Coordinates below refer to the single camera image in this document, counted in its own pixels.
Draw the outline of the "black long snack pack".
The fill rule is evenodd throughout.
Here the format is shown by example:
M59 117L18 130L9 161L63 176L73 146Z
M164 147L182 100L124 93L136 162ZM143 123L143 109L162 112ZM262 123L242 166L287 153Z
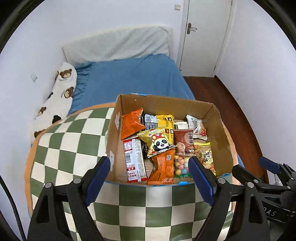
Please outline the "black long snack pack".
M145 130L150 130L158 127L158 119L155 115L143 113L140 120L141 120L141 123L145 126ZM142 141L142 153L144 158L147 157L148 149L149 149L149 146L147 145L147 143Z

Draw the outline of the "white wafer snack pack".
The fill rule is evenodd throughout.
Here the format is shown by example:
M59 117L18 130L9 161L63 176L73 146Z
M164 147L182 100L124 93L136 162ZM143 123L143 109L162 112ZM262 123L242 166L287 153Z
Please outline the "white wafer snack pack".
M174 129L175 130L187 130L189 129L189 124L184 120L174 120Z

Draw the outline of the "white door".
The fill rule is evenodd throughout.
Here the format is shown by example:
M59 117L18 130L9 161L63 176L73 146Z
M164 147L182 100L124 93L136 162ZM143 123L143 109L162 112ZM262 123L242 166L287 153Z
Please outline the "white door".
M234 1L186 1L179 68L183 76L212 77L226 39Z

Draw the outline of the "yellow chips bag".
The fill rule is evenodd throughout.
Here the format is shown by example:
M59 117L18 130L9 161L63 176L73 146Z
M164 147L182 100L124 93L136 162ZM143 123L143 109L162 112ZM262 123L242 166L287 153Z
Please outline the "yellow chips bag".
M203 164L206 169L209 169L216 175L216 170L213 161L213 154L211 149L211 143L199 143L194 142L195 154L198 160Z

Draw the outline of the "colourful candy balls bag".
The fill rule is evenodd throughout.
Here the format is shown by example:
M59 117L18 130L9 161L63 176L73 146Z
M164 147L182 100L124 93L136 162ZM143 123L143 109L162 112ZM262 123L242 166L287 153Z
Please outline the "colourful candy balls bag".
M175 177L176 178L189 178L192 175L189 172L189 159L191 156L174 156L174 166L175 166Z

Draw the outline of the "green white checkered mat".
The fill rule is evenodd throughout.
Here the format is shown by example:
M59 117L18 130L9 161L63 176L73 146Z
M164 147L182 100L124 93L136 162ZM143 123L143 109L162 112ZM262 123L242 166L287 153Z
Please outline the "green white checkered mat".
M25 167L25 195L34 210L43 186L82 177L105 155L112 103L78 111L36 138ZM106 240L193 240L210 206L194 184L135 186L105 182L89 212Z

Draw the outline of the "cardboard milk box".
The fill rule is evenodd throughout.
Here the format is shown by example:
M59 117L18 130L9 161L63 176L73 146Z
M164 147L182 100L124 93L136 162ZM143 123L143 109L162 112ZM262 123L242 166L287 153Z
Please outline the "cardboard milk box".
M233 155L215 105L196 100L155 95L117 97L106 137L111 162L107 180L124 184L176 184L174 163L188 173L194 156L194 131L175 130L174 120L202 121L211 145L216 176L230 173Z

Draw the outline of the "panda yellow snack bag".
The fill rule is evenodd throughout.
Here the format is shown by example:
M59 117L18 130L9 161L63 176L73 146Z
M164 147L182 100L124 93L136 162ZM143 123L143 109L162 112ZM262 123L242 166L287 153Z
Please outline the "panda yellow snack bag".
M157 127L145 130L137 133L137 136L149 146L147 151L148 158L175 148L175 145L171 145L168 142L164 128Z

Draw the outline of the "yellow long snack pack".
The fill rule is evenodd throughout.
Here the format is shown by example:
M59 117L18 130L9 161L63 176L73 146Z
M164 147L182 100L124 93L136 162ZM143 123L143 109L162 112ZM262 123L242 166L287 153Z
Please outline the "yellow long snack pack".
M156 115L158 127L165 129L168 142L174 143L174 117L171 114Z

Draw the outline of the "brown red snack pack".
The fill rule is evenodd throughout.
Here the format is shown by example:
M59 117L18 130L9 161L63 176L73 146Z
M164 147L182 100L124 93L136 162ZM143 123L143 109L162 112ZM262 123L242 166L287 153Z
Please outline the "brown red snack pack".
M174 130L174 145L177 155L193 156L195 154L193 130Z

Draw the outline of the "blue bed sheet mattress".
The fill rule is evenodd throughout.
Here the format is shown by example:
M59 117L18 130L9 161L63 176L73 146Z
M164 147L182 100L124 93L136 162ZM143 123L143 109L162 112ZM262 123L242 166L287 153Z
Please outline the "blue bed sheet mattress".
M195 98L175 62L163 54L84 62L75 69L77 82L70 114L93 105L115 102L120 94Z

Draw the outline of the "red white stick pack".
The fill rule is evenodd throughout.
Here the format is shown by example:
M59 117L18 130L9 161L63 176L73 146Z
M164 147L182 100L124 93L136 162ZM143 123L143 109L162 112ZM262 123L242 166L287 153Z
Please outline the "red white stick pack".
M148 180L140 138L133 136L123 141L127 181L143 182Z

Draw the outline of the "orange snack pack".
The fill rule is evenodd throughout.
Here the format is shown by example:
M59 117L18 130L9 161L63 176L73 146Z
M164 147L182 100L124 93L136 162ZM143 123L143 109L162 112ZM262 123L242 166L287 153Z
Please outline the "orange snack pack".
M139 108L137 110L134 110L122 116L122 125L121 125L122 140L145 129L145 126L140 121L140 117L142 116L142 113L143 113L143 108Z
M154 168L147 181L148 185L174 184L175 148L152 156Z

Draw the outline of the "bear print long pillow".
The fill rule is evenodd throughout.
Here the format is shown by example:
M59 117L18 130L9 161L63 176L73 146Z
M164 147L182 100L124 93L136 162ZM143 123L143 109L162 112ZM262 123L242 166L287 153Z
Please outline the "bear print long pillow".
M66 118L72 105L76 83L76 69L71 64L64 62L57 70L53 89L33 120L30 132L31 142L43 130Z

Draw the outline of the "white cookie snack bag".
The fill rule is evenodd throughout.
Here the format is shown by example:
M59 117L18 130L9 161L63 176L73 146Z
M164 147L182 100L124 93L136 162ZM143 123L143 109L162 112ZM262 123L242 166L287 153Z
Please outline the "white cookie snack bag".
M206 128L203 121L191 115L186 116L189 128L193 130L193 138L207 141Z

